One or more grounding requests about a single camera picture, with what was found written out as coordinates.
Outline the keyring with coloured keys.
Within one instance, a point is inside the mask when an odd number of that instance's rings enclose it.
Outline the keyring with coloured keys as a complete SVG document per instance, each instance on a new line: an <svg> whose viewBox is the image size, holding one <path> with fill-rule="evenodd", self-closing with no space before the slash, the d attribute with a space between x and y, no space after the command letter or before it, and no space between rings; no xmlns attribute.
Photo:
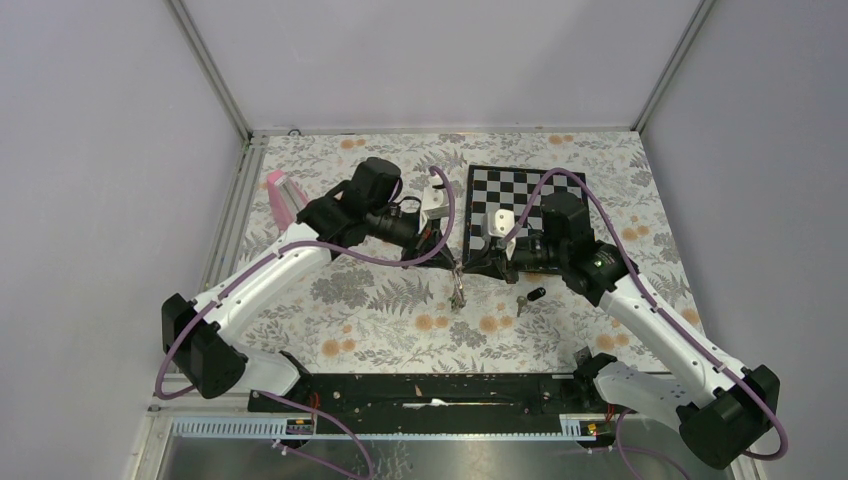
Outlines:
<svg viewBox="0 0 848 480"><path fill-rule="evenodd" d="M451 309L455 312L462 310L466 306L466 298L463 283L462 265L456 264L451 270L453 281L453 290L449 298Z"/></svg>

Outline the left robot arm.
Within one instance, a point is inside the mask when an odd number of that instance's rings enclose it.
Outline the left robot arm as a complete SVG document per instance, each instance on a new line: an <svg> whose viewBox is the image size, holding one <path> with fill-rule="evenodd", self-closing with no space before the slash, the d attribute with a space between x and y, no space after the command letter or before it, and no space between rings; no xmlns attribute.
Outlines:
<svg viewBox="0 0 848 480"><path fill-rule="evenodd" d="M165 358L154 392L171 400L197 391L217 398L233 388L268 392L288 411L309 401L303 371L285 353L240 344L242 332L272 300L340 255L391 268L453 269L447 241L456 198L447 175L429 169L416 213L400 209L399 167L369 157L353 176L311 200L294 224L259 257L188 300L174 294L162 305Z"/></svg>

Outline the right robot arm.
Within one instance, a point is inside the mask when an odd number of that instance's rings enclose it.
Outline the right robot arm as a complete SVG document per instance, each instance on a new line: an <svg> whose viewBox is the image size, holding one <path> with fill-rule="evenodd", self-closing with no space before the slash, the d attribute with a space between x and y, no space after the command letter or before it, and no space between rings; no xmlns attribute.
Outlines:
<svg viewBox="0 0 848 480"><path fill-rule="evenodd" d="M573 386L575 402L597 412L614 403L676 430L704 464L724 469L769 430L786 452L777 419L780 380L765 365L751 368L708 340L640 274L617 243L597 239L585 200L555 192L530 200L526 213L541 226L529 234L518 214L489 203L472 207L482 248L464 266L516 282L521 273L555 274L575 294L621 321L674 375L675 384L638 373L613 358L599 361Z"/></svg>

